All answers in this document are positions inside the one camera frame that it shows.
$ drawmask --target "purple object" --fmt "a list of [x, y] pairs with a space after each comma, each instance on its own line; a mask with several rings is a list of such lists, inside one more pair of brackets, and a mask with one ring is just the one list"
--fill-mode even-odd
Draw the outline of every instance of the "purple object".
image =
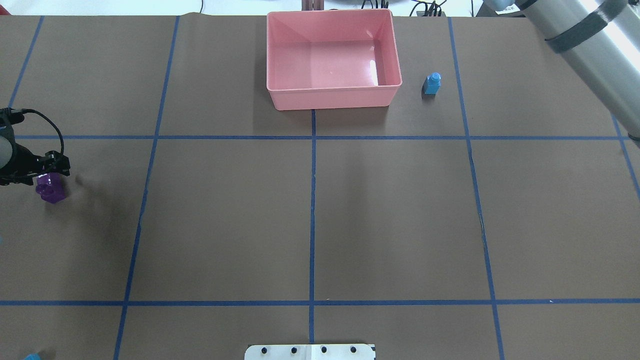
[[37, 182], [36, 193], [40, 194], [42, 200], [55, 204], [66, 198], [60, 174], [57, 172], [40, 175], [37, 177]]

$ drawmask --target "blue object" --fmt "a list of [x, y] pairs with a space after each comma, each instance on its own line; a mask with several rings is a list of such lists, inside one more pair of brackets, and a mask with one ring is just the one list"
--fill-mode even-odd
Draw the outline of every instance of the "blue object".
[[442, 79], [442, 76], [437, 72], [427, 76], [427, 79], [424, 81], [424, 85], [422, 86], [422, 92], [424, 95], [435, 95], [438, 92], [438, 89], [440, 89], [440, 79]]

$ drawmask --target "plastic bin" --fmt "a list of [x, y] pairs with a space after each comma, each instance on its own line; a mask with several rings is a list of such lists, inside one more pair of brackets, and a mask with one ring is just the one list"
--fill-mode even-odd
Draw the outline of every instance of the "plastic bin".
[[388, 9], [267, 15], [267, 89], [276, 109], [388, 106], [400, 85]]

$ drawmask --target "black velcro strap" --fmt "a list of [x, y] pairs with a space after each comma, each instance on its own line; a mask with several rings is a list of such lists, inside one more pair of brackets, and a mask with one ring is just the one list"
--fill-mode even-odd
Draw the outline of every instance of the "black velcro strap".
[[530, 7], [535, 4], [538, 0], [518, 0], [516, 1], [516, 5], [519, 7], [520, 11]]
[[628, 0], [605, 0], [596, 10], [587, 15], [582, 21], [560, 35], [546, 39], [547, 43], [556, 53], [563, 53], [582, 44], [593, 35], [604, 29], [613, 21], [624, 8], [628, 6]]

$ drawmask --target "blue tape line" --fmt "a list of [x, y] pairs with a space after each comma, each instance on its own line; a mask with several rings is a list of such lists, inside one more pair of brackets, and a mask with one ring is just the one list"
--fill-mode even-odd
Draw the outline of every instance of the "blue tape line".
[[629, 152], [627, 151], [627, 146], [625, 145], [625, 142], [623, 140], [624, 137], [622, 137], [622, 134], [620, 133], [620, 126], [618, 125], [618, 120], [616, 120], [616, 117], [614, 117], [613, 115], [611, 115], [611, 120], [613, 120], [613, 126], [616, 128], [616, 134], [618, 134], [618, 138], [620, 139], [620, 147], [622, 148], [622, 153], [625, 155], [625, 161], [627, 162], [627, 168], [629, 169], [629, 174], [631, 175], [631, 180], [633, 180], [634, 187], [636, 188], [636, 195], [638, 196], [638, 200], [640, 200], [640, 186], [638, 186], [638, 179], [636, 177], [636, 171], [634, 171], [634, 167], [631, 164], [631, 159], [629, 158]]
[[[48, 140], [58, 139], [58, 135], [16, 135], [16, 139]], [[153, 139], [153, 135], [65, 135], [65, 140], [139, 140]]]
[[122, 334], [124, 333], [124, 324], [127, 319], [127, 303], [129, 302], [129, 296], [131, 295], [131, 284], [133, 282], [133, 273], [136, 268], [136, 257], [138, 256], [138, 246], [140, 244], [140, 234], [142, 232], [142, 218], [145, 214], [145, 206], [147, 205], [147, 195], [149, 181], [151, 180], [151, 171], [154, 167], [154, 160], [156, 158], [156, 148], [158, 143], [158, 135], [160, 134], [160, 125], [162, 123], [162, 114], [164, 110], [164, 98], [166, 97], [166, 89], [169, 85], [169, 75], [171, 74], [171, 64], [173, 61], [173, 50], [175, 49], [175, 39], [178, 34], [178, 25], [180, 24], [180, 16], [175, 17], [175, 24], [173, 25], [173, 37], [171, 40], [171, 48], [169, 50], [169, 60], [166, 64], [166, 72], [164, 74], [164, 84], [162, 89], [162, 96], [160, 98], [160, 107], [158, 109], [158, 117], [156, 120], [156, 130], [154, 132], [154, 143], [151, 146], [151, 155], [149, 157], [149, 166], [147, 168], [147, 178], [145, 180], [145, 189], [142, 193], [142, 203], [140, 206], [140, 214], [138, 215], [138, 227], [136, 229], [136, 238], [133, 243], [133, 250], [131, 252], [131, 262], [129, 264], [129, 275], [127, 276], [127, 287], [125, 289], [124, 304], [122, 306], [122, 314], [120, 315], [120, 325], [118, 326], [118, 336], [116, 338], [115, 351], [113, 352], [113, 360], [118, 360], [120, 357], [120, 345], [122, 344]]
[[464, 140], [464, 136], [385, 136], [385, 135], [347, 135], [347, 136], [317, 136], [318, 140]]
[[311, 110], [311, 216], [309, 234], [309, 343], [315, 342], [316, 298], [316, 111]]
[[470, 136], [471, 140], [619, 140], [618, 136]]
[[[127, 307], [243, 307], [243, 306], [469, 306], [469, 305], [640, 304], [640, 298], [497, 299], [497, 300], [142, 300]], [[124, 301], [0, 300], [0, 306], [123, 306]]]
[[319, 300], [316, 306], [451, 306], [492, 305], [491, 300]]
[[9, 99], [9, 107], [13, 106], [13, 102], [15, 100], [15, 96], [18, 94], [18, 88], [20, 88], [20, 83], [22, 82], [22, 77], [24, 76], [24, 71], [27, 69], [27, 64], [29, 63], [29, 59], [31, 58], [31, 53], [33, 52], [33, 47], [36, 44], [36, 39], [40, 34], [40, 28], [42, 27], [42, 23], [44, 21], [44, 15], [40, 17], [38, 21], [38, 26], [36, 27], [36, 31], [33, 33], [33, 38], [31, 39], [31, 45], [29, 45], [29, 51], [27, 51], [27, 56], [24, 58], [24, 62], [22, 63], [22, 68], [20, 69], [20, 74], [18, 75], [18, 80], [15, 82], [15, 87], [13, 88], [13, 92], [11, 93], [11, 99]]
[[[58, 135], [16, 135], [16, 139], [57, 140]], [[75, 140], [139, 140], [155, 139], [154, 135], [65, 135], [65, 139]], [[312, 136], [287, 135], [159, 135], [160, 140], [311, 140]], [[347, 135], [316, 136], [316, 140], [466, 140], [466, 136], [433, 135], [433, 136], [385, 136], [385, 135]], [[629, 140], [626, 136], [495, 136], [472, 135], [471, 140]]]
[[498, 305], [640, 304], [640, 299], [505, 299], [495, 302]]
[[271, 135], [160, 135], [161, 140], [311, 140], [311, 136]]
[[484, 218], [482, 213], [482, 204], [480, 203], [480, 191], [478, 190], [478, 183], [476, 177], [476, 165], [474, 163], [473, 149], [471, 147], [471, 136], [469, 133], [469, 124], [467, 120], [467, 108], [465, 106], [465, 97], [462, 92], [462, 80], [460, 78], [460, 66], [458, 65], [458, 54], [456, 51], [456, 41], [453, 33], [453, 22], [451, 18], [449, 20], [449, 37], [451, 38], [451, 51], [453, 53], [453, 64], [456, 69], [456, 81], [458, 82], [458, 97], [460, 98], [460, 111], [462, 112], [462, 123], [465, 128], [465, 136], [467, 137], [467, 153], [469, 156], [469, 166], [471, 169], [471, 179], [474, 184], [474, 193], [476, 196], [476, 210], [480, 219], [482, 243], [484, 247], [484, 266], [486, 268], [486, 277], [489, 284], [489, 295], [491, 296], [492, 310], [493, 310], [493, 324], [495, 326], [495, 337], [498, 343], [498, 353], [500, 360], [504, 360], [504, 347], [502, 346], [502, 331], [500, 330], [500, 318], [498, 316], [498, 306], [495, 303], [495, 289], [493, 287], [493, 274], [491, 270], [491, 261], [489, 258], [489, 246], [486, 242], [486, 231], [484, 228]]
[[308, 306], [306, 300], [129, 301], [129, 306]]
[[122, 301], [0, 300], [0, 306], [122, 306]]

